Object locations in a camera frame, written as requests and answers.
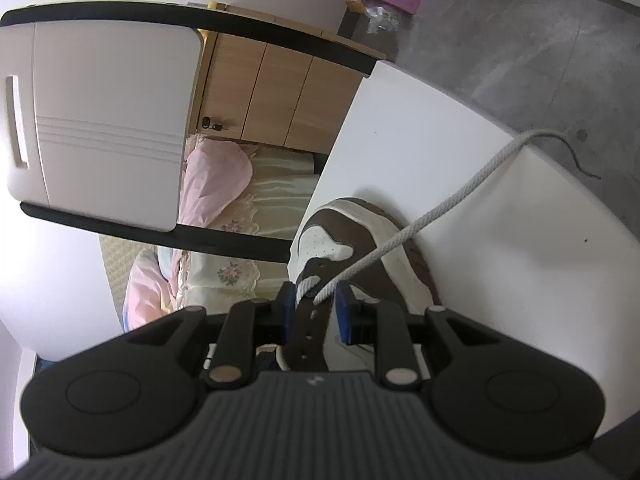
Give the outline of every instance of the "white table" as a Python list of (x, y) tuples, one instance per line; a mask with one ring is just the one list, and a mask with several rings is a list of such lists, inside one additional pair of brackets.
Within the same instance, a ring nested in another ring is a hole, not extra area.
[[(358, 90), (302, 225), (343, 196), (410, 222), (511, 135), (379, 62)], [(640, 408), (640, 244), (554, 161), (525, 148), (416, 238), (445, 306), (598, 381), (607, 400), (600, 432)]]

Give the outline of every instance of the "floral pattern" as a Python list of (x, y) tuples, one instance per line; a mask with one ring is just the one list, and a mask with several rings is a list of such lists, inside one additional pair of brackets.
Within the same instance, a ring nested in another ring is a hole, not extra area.
[(237, 233), (242, 229), (242, 224), (238, 220), (232, 220), (228, 224), (222, 224), (220, 226), (221, 231), (227, 231), (229, 233)]
[(228, 264), (228, 266), (218, 269), (218, 277), (220, 278), (220, 281), (227, 286), (235, 285), (241, 275), (242, 272), (238, 268), (238, 264)]

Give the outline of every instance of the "gray floor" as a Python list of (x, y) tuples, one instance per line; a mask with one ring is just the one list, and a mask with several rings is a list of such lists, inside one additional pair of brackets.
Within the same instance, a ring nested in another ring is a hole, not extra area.
[(602, 180), (542, 148), (640, 237), (640, 17), (595, 0), (423, 0), (392, 42), (363, 20), (354, 38), (517, 131), (568, 130)]

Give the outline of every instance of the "shoelace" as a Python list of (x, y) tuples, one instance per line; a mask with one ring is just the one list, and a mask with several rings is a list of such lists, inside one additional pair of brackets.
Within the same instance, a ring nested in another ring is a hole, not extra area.
[[(357, 273), (359, 273), (362, 269), (365, 269), (371, 264), (374, 264), (376, 261), (382, 258), (382, 256), (392, 251), (396, 247), (404, 244), (418, 231), (421, 231), (434, 220), (437, 220), (445, 213), (449, 212), (451, 209), (457, 206), (478, 186), (480, 186), (480, 184), (482, 184), (495, 170), (497, 170), (511, 155), (519, 152), (525, 144), (531, 142), (531, 140), (535, 137), (552, 137), (554, 139), (561, 140), (571, 151), (571, 155), (574, 158), (575, 167), (586, 176), (600, 179), (600, 177), (596, 174), (585, 171), (580, 166), (578, 157), (564, 134), (546, 128), (536, 128), (534, 130), (526, 131), (519, 136), (514, 137), (511, 142), (509, 142), (503, 147), (503, 149), (496, 153), (480, 171), (478, 171), (471, 179), (469, 179), (469, 181), (464, 186), (462, 186), (454, 194), (449, 196), (446, 200), (443, 200), (443, 202), (431, 209), (431, 211), (429, 211), (428, 213), (422, 215), (414, 222), (411, 222), (407, 227), (402, 229), (393, 237), (389, 238), (389, 240), (387, 240), (385, 244), (371, 251), (366, 256), (363, 256), (357, 262), (344, 269), (334, 279), (329, 281), (323, 288), (320, 289), (320, 291), (314, 297), (314, 305), (322, 303), (329, 296), (331, 296), (335, 292), (335, 287), (337, 286), (338, 282), (349, 280)], [(298, 304), (300, 300), (304, 298), (319, 282), (319, 276), (308, 276), (307, 278), (302, 280), (296, 290), (296, 304)]]

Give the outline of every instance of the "brown and white sneaker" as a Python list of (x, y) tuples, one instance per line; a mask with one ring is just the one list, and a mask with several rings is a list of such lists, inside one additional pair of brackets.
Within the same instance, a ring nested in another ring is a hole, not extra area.
[[(313, 296), (401, 228), (382, 209), (357, 198), (339, 198), (314, 212), (291, 248), (289, 275), (296, 284), (309, 276), (318, 276), (319, 283), (298, 303), (292, 335), (279, 355), (282, 367), (302, 371), (372, 368), (372, 355), (340, 342), (333, 298), (316, 306)], [(349, 281), (356, 298), (393, 301), (412, 314), (440, 304), (429, 267), (413, 240)]]

